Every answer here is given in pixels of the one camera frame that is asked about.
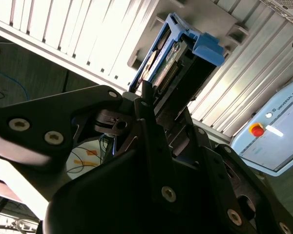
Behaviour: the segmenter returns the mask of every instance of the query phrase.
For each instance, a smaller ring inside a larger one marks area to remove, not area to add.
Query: white surface
[[[94,140],[94,141],[90,141],[90,142],[86,142],[82,145],[80,145],[80,147],[83,147],[85,149],[82,148],[75,148],[73,149],[73,152],[75,154],[78,155],[78,157],[80,157],[80,159],[83,161],[84,165],[92,165],[92,166],[99,166],[100,165],[100,159],[99,157],[102,157],[102,155],[100,154],[100,147],[99,147],[99,141],[98,140]],[[92,166],[85,166],[84,168],[82,168],[82,163],[80,161],[80,159],[78,158],[76,155],[74,154],[70,154],[67,163],[66,163],[66,170],[72,173],[67,173],[68,176],[72,179],[75,179],[83,174],[85,174],[86,172],[94,169],[95,167]]]
[[[70,0],[53,0],[48,27],[45,33],[45,43],[58,49],[62,30],[68,13]]]
[[[31,21],[29,24],[29,35],[42,41],[47,26],[51,0],[34,0]]]

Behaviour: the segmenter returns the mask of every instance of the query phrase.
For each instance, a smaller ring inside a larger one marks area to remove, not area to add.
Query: screw
[[[146,102],[144,102],[144,101],[142,101],[141,104],[144,105],[144,106],[148,106],[148,104]]]
[[[202,128],[197,128],[197,130],[199,130],[200,134],[202,134],[202,135],[205,134],[205,132],[204,132],[204,130]]]
[[[50,131],[44,135],[44,140],[50,145],[60,145],[64,141],[64,137],[59,132]]]
[[[231,149],[227,146],[225,146],[225,151],[227,151],[228,153],[231,153]]]
[[[177,199],[175,191],[169,186],[162,187],[162,196],[169,202],[175,202]]]
[[[110,96],[112,96],[113,98],[117,97],[117,94],[112,91],[109,91],[108,94],[110,94]]]
[[[27,120],[25,120],[23,118],[14,118],[14,119],[10,120],[9,126],[11,129],[13,129],[15,131],[22,132],[22,131],[29,129],[30,124]]]
[[[283,231],[285,234],[291,234],[291,231],[290,231],[290,229],[287,227],[287,225],[285,225],[285,224],[282,223],[282,222],[280,222],[279,225],[280,225],[280,228],[282,229],[282,231]]]
[[[240,215],[234,211],[233,209],[228,209],[227,214],[229,216],[229,219],[236,225],[241,226],[242,225],[242,219]]]

